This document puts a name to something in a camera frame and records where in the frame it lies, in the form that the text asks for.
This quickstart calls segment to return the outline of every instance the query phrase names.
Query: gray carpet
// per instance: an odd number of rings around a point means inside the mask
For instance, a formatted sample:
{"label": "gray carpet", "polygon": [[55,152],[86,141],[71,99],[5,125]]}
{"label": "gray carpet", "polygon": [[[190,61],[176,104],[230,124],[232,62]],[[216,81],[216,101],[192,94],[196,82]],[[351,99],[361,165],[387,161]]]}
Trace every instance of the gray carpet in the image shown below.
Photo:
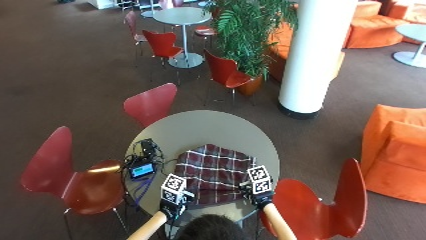
{"label": "gray carpet", "polygon": [[[147,44],[134,68],[134,43],[122,18],[121,10],[99,11],[82,0],[67,4],[53,0],[1,2],[0,239],[66,239],[62,202],[49,194],[25,191],[18,183],[22,169],[53,130],[62,125],[71,130],[75,170],[102,159],[122,159],[140,131],[123,114],[123,100],[175,81],[175,69],[160,69],[158,59],[148,57]],[[139,30],[162,31],[163,27],[152,19],[140,18],[136,25]],[[175,32],[180,39],[179,29]],[[195,41],[194,51],[200,52],[202,41]],[[280,178],[302,180],[330,202],[343,160],[359,159],[361,129],[375,104],[426,107],[426,69],[408,67],[391,58],[392,52],[415,49],[415,45],[399,43],[344,50],[339,75],[312,120],[299,121],[280,114],[275,81],[263,84],[255,106],[239,95],[232,108],[228,101],[203,106],[208,84],[204,64],[179,71],[182,84],[171,113],[210,109],[247,119],[275,145]],[[214,95],[228,98],[220,87],[210,87]],[[130,209],[127,220],[134,231],[146,216]],[[124,239],[111,212],[95,216],[70,214],[69,221],[74,239]],[[368,193],[367,220],[355,239],[424,239],[424,221],[424,205]],[[254,238],[254,216],[244,226]],[[260,239],[272,238],[262,232]]]}

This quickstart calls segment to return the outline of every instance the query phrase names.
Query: electronic device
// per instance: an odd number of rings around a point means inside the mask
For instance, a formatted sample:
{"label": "electronic device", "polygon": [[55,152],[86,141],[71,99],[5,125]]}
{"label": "electronic device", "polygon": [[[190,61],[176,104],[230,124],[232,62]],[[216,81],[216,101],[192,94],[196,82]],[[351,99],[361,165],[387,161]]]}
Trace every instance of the electronic device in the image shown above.
{"label": "electronic device", "polygon": [[130,179],[140,178],[155,172],[155,157],[159,148],[150,138],[140,140],[135,144],[140,146],[140,154],[131,154],[130,159],[124,162]]}
{"label": "electronic device", "polygon": [[148,160],[135,161],[128,167],[130,179],[140,178],[155,172],[154,163]]}

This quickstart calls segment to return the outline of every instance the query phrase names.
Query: plant pot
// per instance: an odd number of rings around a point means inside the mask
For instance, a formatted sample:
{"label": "plant pot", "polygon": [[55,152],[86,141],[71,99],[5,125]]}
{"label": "plant pot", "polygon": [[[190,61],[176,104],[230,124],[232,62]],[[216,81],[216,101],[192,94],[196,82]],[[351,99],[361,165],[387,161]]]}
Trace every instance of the plant pot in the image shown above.
{"label": "plant pot", "polygon": [[243,96],[251,96],[254,92],[260,88],[263,77],[259,75],[255,78],[251,78],[251,80],[243,84],[242,86],[236,87],[236,91]]}

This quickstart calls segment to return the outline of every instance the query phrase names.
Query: person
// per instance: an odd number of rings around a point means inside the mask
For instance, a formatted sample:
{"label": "person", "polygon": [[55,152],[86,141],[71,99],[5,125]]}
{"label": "person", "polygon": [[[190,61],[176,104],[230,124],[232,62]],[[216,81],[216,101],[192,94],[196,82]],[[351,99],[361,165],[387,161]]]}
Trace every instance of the person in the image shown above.
{"label": "person", "polygon": [[[271,202],[272,192],[260,196],[251,196],[251,203],[263,211],[271,224],[278,240],[296,239],[294,233],[280,217]],[[160,199],[159,210],[148,221],[135,230],[127,240],[147,240],[166,221],[176,219],[182,211],[170,209],[168,204]],[[174,240],[243,240],[243,232],[239,226],[224,216],[204,214],[191,220],[178,231]]]}

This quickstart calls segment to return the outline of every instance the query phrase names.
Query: gray table top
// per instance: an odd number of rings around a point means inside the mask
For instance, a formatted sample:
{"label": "gray table top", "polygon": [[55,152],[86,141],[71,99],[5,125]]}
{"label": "gray table top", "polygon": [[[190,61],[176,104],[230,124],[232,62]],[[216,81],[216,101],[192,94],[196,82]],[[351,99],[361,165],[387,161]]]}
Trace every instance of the gray table top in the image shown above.
{"label": "gray table top", "polygon": [[[163,152],[164,161],[175,159],[186,150],[210,143],[255,157],[256,165],[264,165],[274,183],[278,180],[279,159],[270,139],[254,124],[231,114],[195,110],[167,116],[140,131],[130,143],[126,156],[132,153],[132,143],[146,138],[151,138],[156,143]],[[175,161],[164,164],[164,174],[172,172],[174,165]],[[140,208],[150,215],[158,210],[159,189],[164,178],[166,176],[156,171],[152,183],[139,201]],[[132,196],[132,190],[139,184],[128,179],[124,184]],[[254,206],[243,199],[227,204],[187,210],[175,224],[182,226],[202,214],[226,215],[234,222],[238,222],[254,213],[254,210]]]}
{"label": "gray table top", "polygon": [[396,32],[419,41],[419,42],[426,42],[426,25],[423,24],[403,24],[396,26]]}
{"label": "gray table top", "polygon": [[178,7],[156,11],[152,18],[166,24],[190,25],[208,21],[211,14],[203,13],[200,8]]}

